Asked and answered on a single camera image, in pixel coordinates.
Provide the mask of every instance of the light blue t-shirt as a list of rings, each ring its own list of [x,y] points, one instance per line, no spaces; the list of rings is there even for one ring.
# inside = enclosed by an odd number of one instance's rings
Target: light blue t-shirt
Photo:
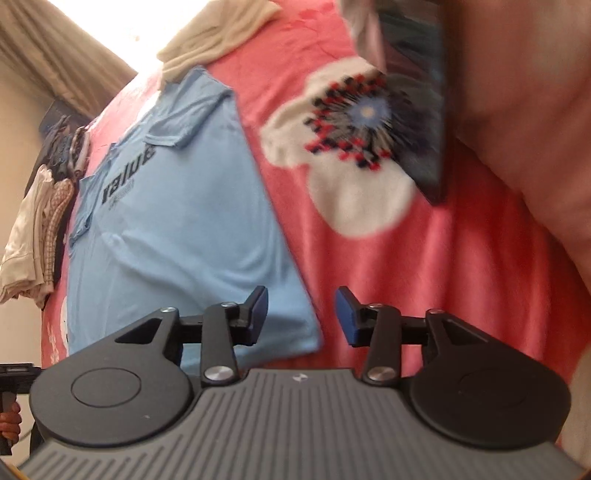
[[[244,137],[233,92],[202,68],[158,102],[80,182],[70,237],[70,352],[177,307],[182,316],[269,289],[242,368],[314,352],[320,329]],[[199,371],[187,345],[185,371]]]

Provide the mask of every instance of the finger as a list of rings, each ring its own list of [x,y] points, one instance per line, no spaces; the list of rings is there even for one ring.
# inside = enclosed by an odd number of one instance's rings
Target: finger
[[[0,432],[2,433],[16,433],[17,435],[21,433],[20,425],[15,423],[0,423]]]
[[[18,442],[18,433],[2,432],[2,436],[10,440],[12,443]]]
[[[21,423],[22,418],[18,413],[6,412],[0,413],[0,421],[4,421],[6,423]]]

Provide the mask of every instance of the beige towel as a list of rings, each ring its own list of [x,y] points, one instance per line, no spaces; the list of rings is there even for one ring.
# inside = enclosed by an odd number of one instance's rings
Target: beige towel
[[[269,0],[210,0],[160,52],[162,84],[224,56],[252,37],[281,7]]]

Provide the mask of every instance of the beige curtain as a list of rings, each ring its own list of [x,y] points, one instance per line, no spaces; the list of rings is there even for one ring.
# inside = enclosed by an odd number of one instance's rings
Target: beige curtain
[[[89,118],[136,74],[46,0],[0,0],[0,57]]]

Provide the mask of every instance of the ribbed gray surface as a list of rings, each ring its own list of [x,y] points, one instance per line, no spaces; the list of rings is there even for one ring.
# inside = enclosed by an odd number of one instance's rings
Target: ribbed gray surface
[[[575,480],[546,444],[488,453],[434,434],[394,390],[347,370],[253,370],[209,389],[177,427],[127,449],[56,442],[30,459],[31,480]]]

